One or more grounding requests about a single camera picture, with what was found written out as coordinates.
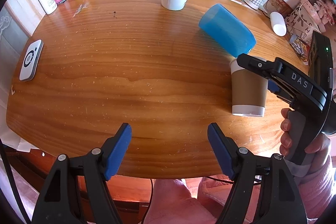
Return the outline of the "right hand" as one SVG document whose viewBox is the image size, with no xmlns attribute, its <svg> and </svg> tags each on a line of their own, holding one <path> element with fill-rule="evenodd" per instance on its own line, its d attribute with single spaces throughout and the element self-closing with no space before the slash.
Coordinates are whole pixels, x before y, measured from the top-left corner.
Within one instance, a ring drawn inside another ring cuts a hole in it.
<svg viewBox="0 0 336 224">
<path fill-rule="evenodd" d="M 289 108 L 281 110 L 281 115 L 284 118 L 280 125 L 283 134 L 280 139 L 280 154 L 286 156 L 292 147 L 293 141 L 289 135 L 291 129 L 291 121 L 288 119 L 288 113 L 291 112 Z M 325 134 L 318 134 L 318 136 L 305 148 L 307 154 L 314 154 L 313 161 L 311 162 L 310 170 L 307 174 L 312 174 L 320 170 L 330 155 L 331 140 Z"/>
</svg>

